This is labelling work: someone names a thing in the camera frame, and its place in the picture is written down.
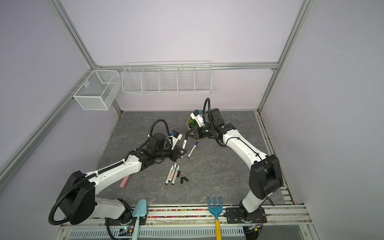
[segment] small potted plant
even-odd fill
[[[188,130],[190,130],[194,126],[198,126],[198,124],[195,119],[189,118],[187,121],[187,126],[188,126]]]

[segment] white wire shelf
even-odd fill
[[[93,70],[73,97],[84,110],[108,110],[120,88],[116,70]]]
[[[210,63],[193,66],[125,67],[121,74],[122,89],[127,94],[211,93]]]

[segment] white marker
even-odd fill
[[[173,170],[173,165],[171,166],[170,170],[169,170],[169,173],[168,173],[168,177],[166,179],[166,184],[168,184],[168,181],[169,181],[169,177],[170,177],[170,174],[172,173],[172,170]]]
[[[183,149],[185,149],[185,146],[187,145],[187,140],[185,139],[184,140],[184,143],[183,143]]]
[[[172,184],[175,184],[175,181],[176,181],[176,178],[177,178],[177,173],[179,172],[179,167],[180,167],[180,164],[177,166],[175,175],[173,176]]]
[[[172,173],[169,176],[169,181],[172,181],[173,174],[175,173],[175,170],[176,170],[176,165],[177,165],[177,162],[175,162],[175,165],[173,166]]]
[[[193,146],[193,148],[192,148],[191,151],[189,152],[187,158],[189,158],[189,157],[191,156],[193,150],[195,150],[195,148],[196,148],[196,146],[198,145],[198,143],[199,143],[199,141],[197,141],[197,142],[195,143],[195,145]]]

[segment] plant pot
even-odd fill
[[[192,118],[189,118],[189,119],[187,120],[187,128],[188,128],[188,130],[191,130],[191,128],[190,128],[189,125],[188,125],[188,122],[189,122],[190,119],[192,119]]]

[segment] gray marble tabletop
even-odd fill
[[[149,134],[151,125],[157,119],[167,121],[169,130],[185,134],[188,130],[187,119],[191,112],[123,112],[106,150],[100,160],[98,169],[108,166],[124,158],[125,154],[141,145]],[[253,111],[222,111],[224,121],[232,123],[242,136],[256,148],[266,152],[256,117]],[[165,134],[164,124],[159,122],[153,133]],[[189,138],[188,152],[195,144]],[[108,186],[98,194],[107,199],[122,198],[129,204],[136,204],[146,199],[148,204],[206,204],[207,197],[222,197],[223,204],[239,204],[249,191],[249,168],[242,159],[229,147],[222,148],[213,139],[200,139],[191,157],[177,160],[180,164],[181,176],[189,181],[180,183],[178,177],[175,184],[165,184],[165,179],[173,162],[166,159],[161,164],[152,166],[132,174],[126,186],[119,188],[121,181]],[[284,204],[281,191],[271,196],[275,204]]]

